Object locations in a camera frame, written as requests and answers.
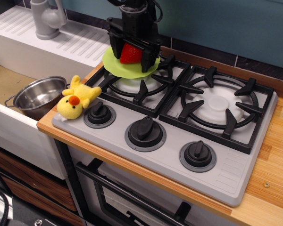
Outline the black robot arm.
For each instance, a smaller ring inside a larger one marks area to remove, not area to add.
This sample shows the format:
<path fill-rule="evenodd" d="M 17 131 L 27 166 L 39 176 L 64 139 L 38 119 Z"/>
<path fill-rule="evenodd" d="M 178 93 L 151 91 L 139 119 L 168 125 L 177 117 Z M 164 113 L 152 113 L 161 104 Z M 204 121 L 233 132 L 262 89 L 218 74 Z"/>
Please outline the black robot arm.
<path fill-rule="evenodd" d="M 161 52 L 157 23 L 163 12 L 155 0 L 110 0 L 119 7 L 122 18 L 109 17 L 108 34 L 116 59 L 121 58 L 125 44 L 141 50 L 141 71 L 147 72 Z"/>

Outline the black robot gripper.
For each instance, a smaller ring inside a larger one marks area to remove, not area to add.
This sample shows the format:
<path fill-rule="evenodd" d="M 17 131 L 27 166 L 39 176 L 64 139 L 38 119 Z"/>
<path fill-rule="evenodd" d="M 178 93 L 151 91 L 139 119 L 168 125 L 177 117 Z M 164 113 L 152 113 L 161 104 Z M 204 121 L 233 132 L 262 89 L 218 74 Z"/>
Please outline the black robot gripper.
<path fill-rule="evenodd" d="M 120 59 L 125 43 L 142 49 L 141 71 L 146 73 L 160 57 L 161 40 L 157 23 L 161 16 L 156 10 L 161 6 L 155 0 L 110 0 L 119 7 L 122 18 L 109 17 L 108 34 L 116 59 Z"/>

